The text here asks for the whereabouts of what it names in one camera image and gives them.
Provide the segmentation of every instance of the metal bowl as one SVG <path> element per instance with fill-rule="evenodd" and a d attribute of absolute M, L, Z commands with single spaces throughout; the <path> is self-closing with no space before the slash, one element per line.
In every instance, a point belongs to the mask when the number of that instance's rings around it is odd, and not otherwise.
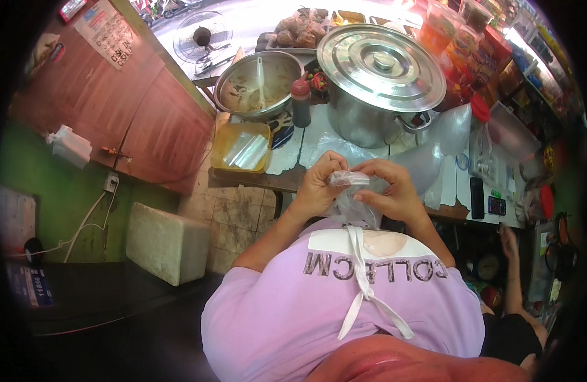
<path fill-rule="evenodd" d="M 263 61 L 266 104 L 259 107 L 257 58 Z M 304 65 L 289 53 L 264 51 L 236 61 L 221 74 L 215 85 L 215 104 L 221 111 L 244 120 L 265 122 L 285 111 L 293 81 L 304 74 Z"/>

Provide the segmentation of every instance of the pot handle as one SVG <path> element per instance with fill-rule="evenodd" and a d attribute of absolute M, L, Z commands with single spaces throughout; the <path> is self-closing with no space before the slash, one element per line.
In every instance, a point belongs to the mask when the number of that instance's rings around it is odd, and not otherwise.
<path fill-rule="evenodd" d="M 420 114 L 422 116 L 424 116 L 425 119 L 427 120 L 426 123 L 424 123 L 420 126 L 414 126 L 414 125 L 409 124 L 408 122 L 404 121 L 404 119 L 400 115 L 397 115 L 394 120 L 399 121 L 402 124 L 402 126 L 404 126 L 405 132 L 410 133 L 410 134 L 418 134 L 418 133 L 422 132 L 423 130 L 425 130 L 426 128 L 428 128 L 429 125 L 432 123 L 432 117 L 429 115 L 429 113 L 427 111 L 423 111 Z"/>

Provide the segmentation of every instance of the electrical outlet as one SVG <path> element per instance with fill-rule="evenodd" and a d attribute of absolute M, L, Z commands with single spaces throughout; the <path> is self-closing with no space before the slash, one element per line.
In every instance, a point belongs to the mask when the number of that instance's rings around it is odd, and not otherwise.
<path fill-rule="evenodd" d="M 109 174 L 106 176 L 106 180 L 104 181 L 104 190 L 108 193 L 114 193 L 115 187 L 119 184 L 119 175 L 117 172 L 109 171 Z"/>

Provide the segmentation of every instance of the stainless steel pot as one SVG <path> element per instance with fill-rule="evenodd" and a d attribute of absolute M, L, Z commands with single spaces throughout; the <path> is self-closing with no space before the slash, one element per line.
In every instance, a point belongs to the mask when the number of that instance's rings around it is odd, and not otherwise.
<path fill-rule="evenodd" d="M 344 139 L 376 149 L 432 123 L 446 94 L 438 63 L 408 36 L 372 24 L 331 30 L 317 47 L 328 77 L 329 122 Z M 415 126 L 412 119 L 422 116 Z"/>
<path fill-rule="evenodd" d="M 264 95 L 268 107 L 253 110 L 259 103 L 257 58 L 263 61 Z M 217 79 L 215 105 L 244 120 L 265 122 L 283 111 L 291 98 L 293 81 L 304 74 L 304 65 L 289 53 L 264 51 L 234 62 Z"/>

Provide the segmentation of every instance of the paper sign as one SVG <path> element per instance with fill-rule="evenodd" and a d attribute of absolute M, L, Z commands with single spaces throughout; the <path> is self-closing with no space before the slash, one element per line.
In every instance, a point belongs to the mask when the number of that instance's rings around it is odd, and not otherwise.
<path fill-rule="evenodd" d="M 117 70 L 132 55 L 132 29 L 108 0 L 94 4 L 75 29 Z"/>

